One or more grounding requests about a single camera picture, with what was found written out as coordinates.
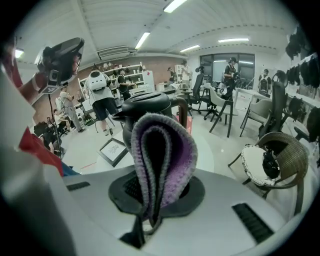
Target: black shorts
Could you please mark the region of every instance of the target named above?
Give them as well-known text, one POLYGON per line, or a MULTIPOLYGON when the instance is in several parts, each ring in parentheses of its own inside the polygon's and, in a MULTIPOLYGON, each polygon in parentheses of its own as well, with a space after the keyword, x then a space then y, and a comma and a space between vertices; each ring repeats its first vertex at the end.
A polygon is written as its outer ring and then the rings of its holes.
POLYGON ((107 118, 108 115, 106 110, 108 110, 111 115, 117 113, 117 106, 114 98, 103 98, 97 100, 92 104, 92 107, 99 121, 107 118))

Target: vr headset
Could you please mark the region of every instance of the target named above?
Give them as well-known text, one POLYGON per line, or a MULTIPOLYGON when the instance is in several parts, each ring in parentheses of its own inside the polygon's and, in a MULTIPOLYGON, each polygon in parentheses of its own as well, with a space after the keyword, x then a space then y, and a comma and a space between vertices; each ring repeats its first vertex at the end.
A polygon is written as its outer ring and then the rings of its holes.
POLYGON ((52 94, 76 77, 84 45, 85 40, 76 37, 40 51, 35 64, 48 79, 42 94, 52 94))

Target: white cabinet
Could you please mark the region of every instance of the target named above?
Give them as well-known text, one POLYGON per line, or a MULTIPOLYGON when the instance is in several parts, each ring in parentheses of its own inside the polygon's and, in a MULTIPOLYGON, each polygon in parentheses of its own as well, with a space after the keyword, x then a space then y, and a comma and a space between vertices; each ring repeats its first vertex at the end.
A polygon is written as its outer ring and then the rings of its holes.
POLYGON ((155 88, 154 73, 151 70, 142 71, 143 82, 155 88))

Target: picture frame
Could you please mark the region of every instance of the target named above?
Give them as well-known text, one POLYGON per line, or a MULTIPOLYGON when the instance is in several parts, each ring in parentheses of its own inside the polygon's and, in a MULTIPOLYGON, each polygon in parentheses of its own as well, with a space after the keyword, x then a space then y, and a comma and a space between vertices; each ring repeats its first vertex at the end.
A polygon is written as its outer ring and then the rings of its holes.
POLYGON ((108 140, 99 150, 98 154, 112 167, 115 167, 128 153, 126 145, 115 138, 108 140))

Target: gray knitted fabric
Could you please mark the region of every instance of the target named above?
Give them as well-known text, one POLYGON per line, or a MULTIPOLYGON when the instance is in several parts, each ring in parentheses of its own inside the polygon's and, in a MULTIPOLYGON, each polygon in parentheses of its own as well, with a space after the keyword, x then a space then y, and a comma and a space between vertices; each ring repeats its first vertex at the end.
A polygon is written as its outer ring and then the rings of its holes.
POLYGON ((141 186, 145 216, 179 199, 196 169, 194 139, 177 121, 148 113, 135 124, 131 154, 141 186))

